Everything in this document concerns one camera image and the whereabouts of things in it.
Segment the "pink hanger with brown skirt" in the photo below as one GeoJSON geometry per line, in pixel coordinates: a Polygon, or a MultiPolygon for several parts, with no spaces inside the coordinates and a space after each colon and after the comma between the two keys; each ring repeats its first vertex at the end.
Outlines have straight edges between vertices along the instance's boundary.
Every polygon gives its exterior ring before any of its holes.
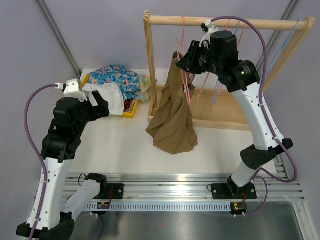
{"type": "Polygon", "coordinates": [[[187,103],[190,104],[191,96],[190,96],[190,89],[189,89],[188,76],[187,76],[188,65],[187,65],[187,61],[184,60],[184,56],[185,56],[184,40],[185,40],[186,21],[183,15],[181,17],[182,17],[182,35],[181,35],[181,40],[176,39],[176,45],[178,50],[178,53],[177,53],[178,61],[182,60],[182,63],[178,63],[177,66],[180,68],[180,71],[181,71],[183,88],[184,88],[184,93],[186,96],[187,103]]]}

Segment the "white cloth garment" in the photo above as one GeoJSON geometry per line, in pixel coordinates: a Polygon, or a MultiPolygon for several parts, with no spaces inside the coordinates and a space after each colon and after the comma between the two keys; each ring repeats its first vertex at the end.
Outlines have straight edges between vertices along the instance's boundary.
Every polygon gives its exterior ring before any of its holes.
{"type": "Polygon", "coordinates": [[[122,116],[124,113],[124,97],[120,88],[113,83],[91,84],[86,83],[82,88],[85,96],[89,98],[93,107],[98,105],[98,102],[93,96],[94,91],[98,91],[103,100],[108,102],[110,115],[122,116]]]}

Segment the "red polka dot garment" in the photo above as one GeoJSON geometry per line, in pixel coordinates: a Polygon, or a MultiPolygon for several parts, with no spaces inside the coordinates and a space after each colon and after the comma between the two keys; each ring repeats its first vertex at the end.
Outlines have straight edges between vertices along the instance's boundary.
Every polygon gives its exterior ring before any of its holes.
{"type": "Polygon", "coordinates": [[[125,113],[131,113],[133,111],[135,103],[136,103],[136,99],[135,98],[126,99],[124,101],[124,112],[125,113]]]}

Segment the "blue floral garment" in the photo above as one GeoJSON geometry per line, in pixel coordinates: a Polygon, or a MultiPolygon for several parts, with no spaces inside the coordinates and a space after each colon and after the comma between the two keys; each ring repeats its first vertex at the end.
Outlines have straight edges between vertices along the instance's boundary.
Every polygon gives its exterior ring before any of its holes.
{"type": "Polygon", "coordinates": [[[109,65],[92,71],[88,83],[104,85],[115,83],[126,99],[136,99],[142,93],[139,75],[124,65],[109,65]]]}

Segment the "pastel floral garment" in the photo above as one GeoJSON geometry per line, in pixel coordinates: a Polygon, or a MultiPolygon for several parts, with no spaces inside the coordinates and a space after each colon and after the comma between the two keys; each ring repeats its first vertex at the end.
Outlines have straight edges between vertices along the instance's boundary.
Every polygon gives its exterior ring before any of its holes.
{"type": "Polygon", "coordinates": [[[137,97],[137,100],[145,102],[152,97],[151,78],[144,74],[138,74],[138,79],[141,93],[137,97]]]}

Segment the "brown skirt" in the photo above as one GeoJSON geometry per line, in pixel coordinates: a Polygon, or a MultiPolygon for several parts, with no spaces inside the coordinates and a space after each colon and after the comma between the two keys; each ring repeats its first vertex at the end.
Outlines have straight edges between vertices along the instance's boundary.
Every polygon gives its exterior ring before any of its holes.
{"type": "Polygon", "coordinates": [[[182,74],[185,72],[177,67],[182,57],[180,52],[173,53],[159,107],[146,129],[153,137],[153,145],[172,155],[190,152],[198,144],[184,89],[182,74]]]}

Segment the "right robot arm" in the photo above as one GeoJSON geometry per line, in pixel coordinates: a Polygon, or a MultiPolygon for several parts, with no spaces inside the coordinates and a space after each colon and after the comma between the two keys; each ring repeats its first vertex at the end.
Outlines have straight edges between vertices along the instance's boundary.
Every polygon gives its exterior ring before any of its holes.
{"type": "Polygon", "coordinates": [[[241,197],[258,169],[287,153],[293,141],[277,129],[263,93],[255,65],[240,60],[237,37],[230,31],[210,33],[207,39],[193,40],[184,57],[176,64],[192,74],[212,73],[236,99],[250,127],[253,144],[240,152],[242,162],[227,180],[227,193],[241,197]]]}

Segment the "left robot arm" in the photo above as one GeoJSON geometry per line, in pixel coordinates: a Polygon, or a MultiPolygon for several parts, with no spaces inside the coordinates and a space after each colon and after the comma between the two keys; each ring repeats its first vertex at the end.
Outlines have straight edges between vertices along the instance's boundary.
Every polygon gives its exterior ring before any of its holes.
{"type": "Polygon", "coordinates": [[[64,97],[56,103],[39,154],[42,173],[34,207],[28,220],[17,226],[17,236],[30,240],[68,240],[87,204],[94,198],[107,196],[107,177],[89,173],[80,189],[62,203],[63,188],[86,125],[110,114],[109,104],[100,93],[93,91],[92,95],[96,106],[88,98],[80,101],[64,97]]]}

